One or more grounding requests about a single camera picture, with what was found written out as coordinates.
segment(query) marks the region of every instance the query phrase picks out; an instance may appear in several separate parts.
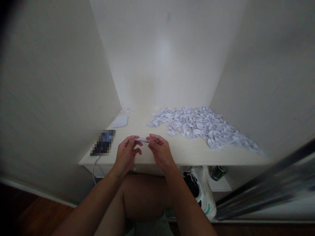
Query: shorts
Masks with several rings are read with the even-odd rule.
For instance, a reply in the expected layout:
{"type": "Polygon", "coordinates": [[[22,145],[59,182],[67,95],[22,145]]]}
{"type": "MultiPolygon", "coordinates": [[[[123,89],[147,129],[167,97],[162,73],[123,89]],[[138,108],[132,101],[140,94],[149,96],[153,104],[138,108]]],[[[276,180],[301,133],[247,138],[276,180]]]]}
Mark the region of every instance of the shorts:
{"type": "Polygon", "coordinates": [[[161,217],[146,222],[132,223],[125,236],[143,236],[143,235],[166,235],[174,236],[168,220],[163,214],[161,217]]]}

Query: white cable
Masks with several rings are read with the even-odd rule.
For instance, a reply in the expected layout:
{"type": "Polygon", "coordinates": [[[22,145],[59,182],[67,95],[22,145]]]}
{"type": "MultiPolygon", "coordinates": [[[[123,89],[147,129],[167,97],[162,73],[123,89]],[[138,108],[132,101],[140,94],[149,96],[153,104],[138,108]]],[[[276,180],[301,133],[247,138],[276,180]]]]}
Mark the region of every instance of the white cable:
{"type": "Polygon", "coordinates": [[[92,170],[92,175],[93,175],[93,181],[94,181],[94,184],[96,185],[96,181],[95,181],[95,176],[94,176],[94,168],[96,166],[96,162],[98,162],[98,160],[100,159],[101,156],[98,156],[97,160],[95,161],[94,165],[93,165],[93,170],[92,170]]]}

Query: green can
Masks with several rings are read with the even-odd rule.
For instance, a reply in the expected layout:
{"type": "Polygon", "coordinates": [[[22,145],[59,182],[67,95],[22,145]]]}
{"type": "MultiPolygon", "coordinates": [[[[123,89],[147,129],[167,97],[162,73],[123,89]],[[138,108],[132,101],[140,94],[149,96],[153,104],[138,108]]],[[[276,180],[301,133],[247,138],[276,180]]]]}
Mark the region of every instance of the green can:
{"type": "Polygon", "coordinates": [[[225,174],[227,173],[227,167],[226,166],[215,166],[213,170],[211,171],[210,177],[214,181],[218,181],[221,179],[225,174]]]}

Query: shoe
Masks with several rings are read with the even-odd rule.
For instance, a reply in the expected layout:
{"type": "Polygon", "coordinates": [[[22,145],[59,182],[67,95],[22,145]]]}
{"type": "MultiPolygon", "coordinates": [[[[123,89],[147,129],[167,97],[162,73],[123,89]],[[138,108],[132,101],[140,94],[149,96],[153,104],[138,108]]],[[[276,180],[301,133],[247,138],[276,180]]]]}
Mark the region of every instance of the shoe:
{"type": "Polygon", "coordinates": [[[184,174],[184,181],[187,184],[189,190],[193,194],[194,198],[199,196],[199,185],[197,183],[196,177],[191,171],[186,171],[184,174]]]}
{"type": "Polygon", "coordinates": [[[195,166],[191,168],[190,172],[195,177],[196,183],[200,189],[199,195],[195,198],[203,212],[206,214],[207,218],[212,220],[217,214],[217,207],[208,181],[208,167],[195,166]]]}

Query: hand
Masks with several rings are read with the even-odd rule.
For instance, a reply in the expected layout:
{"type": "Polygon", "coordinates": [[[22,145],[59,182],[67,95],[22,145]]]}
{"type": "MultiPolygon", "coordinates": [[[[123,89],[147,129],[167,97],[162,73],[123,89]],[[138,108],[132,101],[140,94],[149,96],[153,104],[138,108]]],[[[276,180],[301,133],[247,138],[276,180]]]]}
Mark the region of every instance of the hand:
{"type": "Polygon", "coordinates": [[[140,141],[135,141],[135,138],[139,136],[129,136],[121,144],[118,145],[118,151],[115,164],[112,168],[115,175],[118,177],[125,176],[134,164],[136,154],[142,155],[140,148],[136,148],[136,145],[143,146],[140,141]]]}
{"type": "Polygon", "coordinates": [[[164,171],[168,166],[175,165],[173,160],[170,145],[159,135],[149,134],[149,149],[151,149],[155,162],[164,171]]]}

